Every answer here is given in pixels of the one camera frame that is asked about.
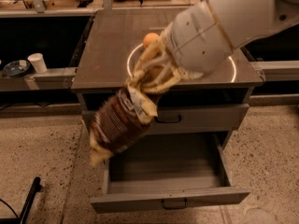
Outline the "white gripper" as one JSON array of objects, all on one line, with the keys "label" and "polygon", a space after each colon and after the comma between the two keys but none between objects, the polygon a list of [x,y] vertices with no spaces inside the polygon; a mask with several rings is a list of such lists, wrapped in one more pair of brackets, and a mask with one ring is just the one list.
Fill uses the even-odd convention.
[{"label": "white gripper", "polygon": [[[164,64],[164,46],[175,62]],[[130,80],[137,82],[148,72],[145,93],[162,93],[189,78],[214,71],[233,53],[233,45],[207,1],[180,12],[138,58]]]}]

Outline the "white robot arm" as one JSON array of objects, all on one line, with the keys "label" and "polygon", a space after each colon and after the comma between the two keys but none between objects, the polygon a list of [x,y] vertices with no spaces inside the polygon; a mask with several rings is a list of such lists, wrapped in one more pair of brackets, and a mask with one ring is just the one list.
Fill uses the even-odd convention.
[{"label": "white robot arm", "polygon": [[205,0],[177,14],[138,59],[127,81],[160,93],[194,80],[248,43],[299,22],[299,0]]}]

